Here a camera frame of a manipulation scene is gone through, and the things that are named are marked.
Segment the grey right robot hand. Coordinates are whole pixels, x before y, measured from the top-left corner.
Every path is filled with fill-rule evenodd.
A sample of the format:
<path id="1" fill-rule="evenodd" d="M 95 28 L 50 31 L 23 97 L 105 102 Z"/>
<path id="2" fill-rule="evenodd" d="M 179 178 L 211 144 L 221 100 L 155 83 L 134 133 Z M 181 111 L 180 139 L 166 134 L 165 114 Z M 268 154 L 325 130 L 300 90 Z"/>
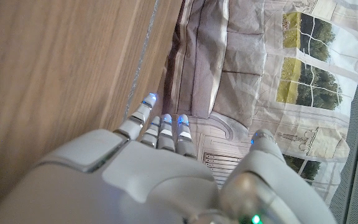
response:
<path id="1" fill-rule="evenodd" d="M 322 198 L 258 130 L 219 187 L 196 159 L 188 118 L 150 118 L 148 94 L 114 131 L 41 158 L 0 203 L 0 223 L 334 223 Z"/>

